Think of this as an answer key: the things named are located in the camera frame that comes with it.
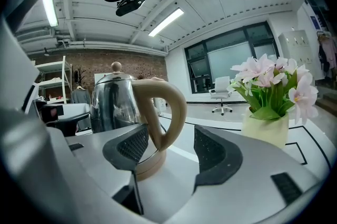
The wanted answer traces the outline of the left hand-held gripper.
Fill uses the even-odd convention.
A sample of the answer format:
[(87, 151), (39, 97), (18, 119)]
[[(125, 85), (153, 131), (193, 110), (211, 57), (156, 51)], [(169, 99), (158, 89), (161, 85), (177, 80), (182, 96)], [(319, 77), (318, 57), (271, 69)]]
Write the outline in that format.
[(18, 112), (30, 121), (58, 128), (76, 128), (79, 121), (89, 116), (88, 104), (46, 104), (40, 117), (36, 107), (38, 75), (38, 69), (1, 17), (1, 111)]

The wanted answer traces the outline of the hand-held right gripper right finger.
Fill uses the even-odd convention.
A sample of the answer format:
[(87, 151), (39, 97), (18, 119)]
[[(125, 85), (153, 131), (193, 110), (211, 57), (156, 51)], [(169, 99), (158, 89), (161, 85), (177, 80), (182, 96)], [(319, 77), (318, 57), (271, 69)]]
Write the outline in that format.
[(188, 202), (169, 223), (290, 223), (320, 182), (282, 149), (222, 129), (196, 125), (200, 172)]

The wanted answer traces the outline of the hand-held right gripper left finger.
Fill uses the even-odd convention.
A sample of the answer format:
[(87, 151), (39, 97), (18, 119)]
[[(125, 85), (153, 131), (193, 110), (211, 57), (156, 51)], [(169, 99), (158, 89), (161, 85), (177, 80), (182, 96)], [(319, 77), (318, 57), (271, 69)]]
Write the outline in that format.
[(67, 137), (66, 141), (100, 189), (130, 211), (144, 214), (136, 168), (148, 147), (146, 124)]

